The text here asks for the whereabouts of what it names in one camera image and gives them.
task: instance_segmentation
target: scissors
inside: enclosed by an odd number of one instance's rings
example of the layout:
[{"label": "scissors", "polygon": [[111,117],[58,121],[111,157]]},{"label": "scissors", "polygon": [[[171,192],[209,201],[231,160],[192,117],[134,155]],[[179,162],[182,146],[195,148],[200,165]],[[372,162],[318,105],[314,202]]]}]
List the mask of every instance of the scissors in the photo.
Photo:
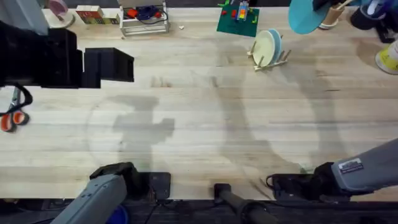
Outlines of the scissors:
[{"label": "scissors", "polygon": [[[19,105],[20,103],[21,91],[15,87],[9,109]],[[17,125],[25,125],[29,122],[29,119],[29,115],[23,112],[21,109],[13,113],[5,114],[1,117],[1,130],[8,133],[13,133],[17,130]]]}]

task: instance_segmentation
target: light blue plate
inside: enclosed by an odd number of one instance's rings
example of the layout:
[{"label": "light blue plate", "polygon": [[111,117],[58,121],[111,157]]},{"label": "light blue plate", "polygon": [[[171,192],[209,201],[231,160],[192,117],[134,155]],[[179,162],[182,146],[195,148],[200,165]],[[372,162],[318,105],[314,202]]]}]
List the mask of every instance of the light blue plate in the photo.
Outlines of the light blue plate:
[{"label": "light blue plate", "polygon": [[289,7],[289,25],[298,34],[309,34],[326,18],[331,3],[328,1],[319,10],[314,11],[312,0],[292,0]]},{"label": "light blue plate", "polygon": [[277,30],[269,29],[268,31],[272,34],[275,41],[275,52],[270,63],[273,64],[278,60],[280,53],[282,53],[282,40],[280,39],[280,34]]}]

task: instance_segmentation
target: green board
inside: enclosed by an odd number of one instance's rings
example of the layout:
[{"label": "green board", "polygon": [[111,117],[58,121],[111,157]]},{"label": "green board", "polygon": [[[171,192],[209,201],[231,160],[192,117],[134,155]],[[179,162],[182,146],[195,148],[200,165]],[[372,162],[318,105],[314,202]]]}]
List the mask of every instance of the green board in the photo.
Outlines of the green board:
[{"label": "green board", "polygon": [[[246,21],[236,21],[231,17],[232,10],[236,10],[238,13],[239,6],[227,5],[223,7],[222,11],[226,11],[225,15],[220,14],[220,20],[218,21],[218,32],[225,32],[229,34],[245,35],[248,37],[255,37],[257,33],[257,22],[259,18],[259,9],[253,9],[253,12],[248,12]],[[252,23],[254,18],[257,16],[256,23]]]}]

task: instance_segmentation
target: pink object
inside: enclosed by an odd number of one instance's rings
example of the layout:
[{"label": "pink object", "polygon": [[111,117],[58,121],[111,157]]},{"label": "pink object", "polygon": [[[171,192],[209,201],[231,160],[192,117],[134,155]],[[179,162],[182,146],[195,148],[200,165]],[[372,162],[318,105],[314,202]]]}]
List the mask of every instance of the pink object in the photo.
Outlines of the pink object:
[{"label": "pink object", "polygon": [[49,0],[48,7],[58,18],[68,12],[68,6],[62,0]]}]

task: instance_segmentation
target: wooden tabletop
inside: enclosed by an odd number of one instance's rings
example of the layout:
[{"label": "wooden tabletop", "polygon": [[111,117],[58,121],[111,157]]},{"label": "wooden tabletop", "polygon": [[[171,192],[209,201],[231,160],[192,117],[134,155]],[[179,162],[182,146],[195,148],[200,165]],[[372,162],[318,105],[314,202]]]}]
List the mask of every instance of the wooden tabletop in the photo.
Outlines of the wooden tabletop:
[{"label": "wooden tabletop", "polygon": [[[377,68],[385,45],[349,24],[352,8],[309,35],[290,30],[287,8],[261,8],[258,29],[277,29],[292,50],[288,64],[263,72],[246,57],[254,38],[216,32],[220,11],[169,9],[170,33],[126,38],[77,17],[79,49],[132,55],[136,82],[29,88],[31,122],[0,133],[0,198],[76,197],[99,166],[131,161],[170,172],[171,198],[212,198],[213,184],[227,182],[244,198],[269,199],[267,175],[310,172],[397,137],[398,77]],[[1,108],[11,93],[0,91]]]}]

